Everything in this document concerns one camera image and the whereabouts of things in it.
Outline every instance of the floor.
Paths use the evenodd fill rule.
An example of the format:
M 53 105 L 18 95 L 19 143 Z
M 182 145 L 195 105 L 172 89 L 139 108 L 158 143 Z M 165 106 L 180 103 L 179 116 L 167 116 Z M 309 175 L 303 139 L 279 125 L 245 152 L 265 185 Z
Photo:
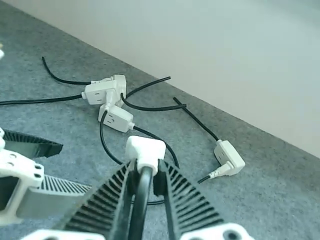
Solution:
M 99 80 L 124 74 L 130 91 L 155 79 L 3 2 L 0 16 L 0 42 L 6 54 L 0 62 L 0 101 L 65 97 L 84 89 L 50 78 L 42 65 L 42 56 L 56 75 L 69 80 Z M 257 240 L 319 239 L 318 158 L 167 83 L 145 89 L 130 101 L 140 106 L 169 106 L 175 104 L 174 96 L 221 139 L 229 140 L 246 162 L 239 174 L 200 185 L 227 221 L 243 225 Z M 124 108 L 134 114 L 137 126 L 159 135 L 172 146 L 181 170 L 191 180 L 218 167 L 213 155 L 215 141 L 182 110 L 143 112 Z M 118 169 L 101 146 L 98 109 L 83 99 L 2 106 L 0 126 L 64 144 L 60 155 L 36 160 L 45 166 L 45 173 L 95 184 Z M 105 128 L 106 141 L 119 158 L 124 156 L 129 135 L 139 133 Z M 166 159 L 172 160 L 169 154 Z M 1 239 L 14 240 L 36 229 L 50 228 L 59 218 L 25 220 L 2 227 Z M 149 207 L 146 218 L 144 239 L 168 239 L 163 205 Z

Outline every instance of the black power cord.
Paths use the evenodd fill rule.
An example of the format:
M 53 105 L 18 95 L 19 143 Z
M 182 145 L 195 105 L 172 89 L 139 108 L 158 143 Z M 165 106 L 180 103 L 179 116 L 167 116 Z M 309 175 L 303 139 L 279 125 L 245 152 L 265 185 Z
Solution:
M 64 83 L 64 84 L 73 84 L 73 85 L 89 85 L 91 84 L 90 81 L 69 81 L 69 80 L 64 80 L 64 79 L 61 79 L 57 76 L 55 76 L 49 69 L 48 65 L 47 65 L 47 62 L 46 62 L 46 59 L 45 57 L 43 56 L 42 57 L 42 63 L 43 63 L 43 66 L 45 68 L 45 70 L 48 72 L 48 74 L 54 78 L 55 80 L 57 80 L 58 82 L 60 83 Z
M 57 98 L 47 98 L 47 99 L 27 99 L 27 100 L 11 100 L 11 101 L 0 101 L 0 106 L 4 105 L 19 105 L 19 104 L 44 104 L 44 103 L 55 103 L 64 102 L 74 99 L 81 99 L 81 94 L 74 96 L 65 96 Z
M 201 184 L 201 183 L 203 183 L 205 180 L 208 180 L 209 178 L 210 178 L 209 175 L 207 175 L 207 176 L 201 178 L 197 183 L 198 183 L 198 184 Z
M 161 139 L 160 137 L 158 137 L 158 136 L 154 135 L 153 133 L 151 133 L 151 132 L 149 132 L 149 131 L 147 131 L 147 130 L 144 130 L 144 129 L 138 127 L 138 126 L 133 126 L 133 129 L 134 129 L 134 130 L 137 130 L 138 132 L 143 133 L 143 134 L 145 134 L 145 135 L 147 135 L 147 136 L 149 136 L 149 137 L 151 137 L 151 138 L 153 138 L 153 139 L 157 139 L 157 140 L 163 141 L 163 142 L 165 143 L 166 148 L 168 149 L 168 151 L 169 151 L 169 152 L 171 153 L 171 155 L 172 155 L 174 165 L 175 165 L 177 168 L 180 168 L 179 162 L 178 162 L 178 159 L 177 159 L 177 156 L 176 156 L 174 150 L 170 147 L 170 145 L 169 145 L 168 143 L 166 143 L 166 141 L 164 141 L 164 140 Z
M 175 105 L 175 106 L 164 106 L 164 107 L 144 107 L 144 106 L 137 106 L 133 105 L 132 103 L 128 102 L 124 94 L 120 94 L 122 101 L 124 102 L 125 105 L 129 106 L 132 109 L 137 109 L 141 111 L 148 111 L 148 112 L 162 112 L 162 111 L 170 111 L 170 110 L 176 110 L 176 109 L 183 109 L 186 108 L 186 104 L 181 104 L 181 105 Z
M 170 76 L 167 76 L 167 77 L 164 77 L 164 78 L 161 78 L 161 79 L 158 79 L 158 80 L 155 80 L 155 81 L 151 81 L 151 82 L 148 82 L 142 86 L 139 86 L 137 88 L 135 88 L 134 90 L 132 90 L 131 92 L 129 92 L 127 95 L 126 95 L 126 98 L 128 99 L 131 95 L 141 91 L 142 89 L 145 89 L 147 87 L 150 87 L 152 85 L 155 85 L 155 84 L 158 84 L 158 83 L 162 83 L 164 81 L 167 81 L 167 80 L 170 80 L 171 77 Z
M 179 104 L 178 106 L 180 106 L 182 103 L 176 98 L 174 97 L 173 100 Z M 189 111 L 186 107 L 184 107 L 182 109 L 183 111 L 185 111 L 187 114 L 189 114 L 189 116 L 195 120 L 199 125 L 200 127 L 202 127 L 208 134 L 210 134 L 216 141 L 219 140 L 219 138 L 217 137 L 217 135 L 214 134 L 213 131 L 211 131 L 209 128 L 207 128 L 191 111 Z
M 128 240 L 142 239 L 152 179 L 152 168 L 148 166 L 143 167 L 135 193 Z

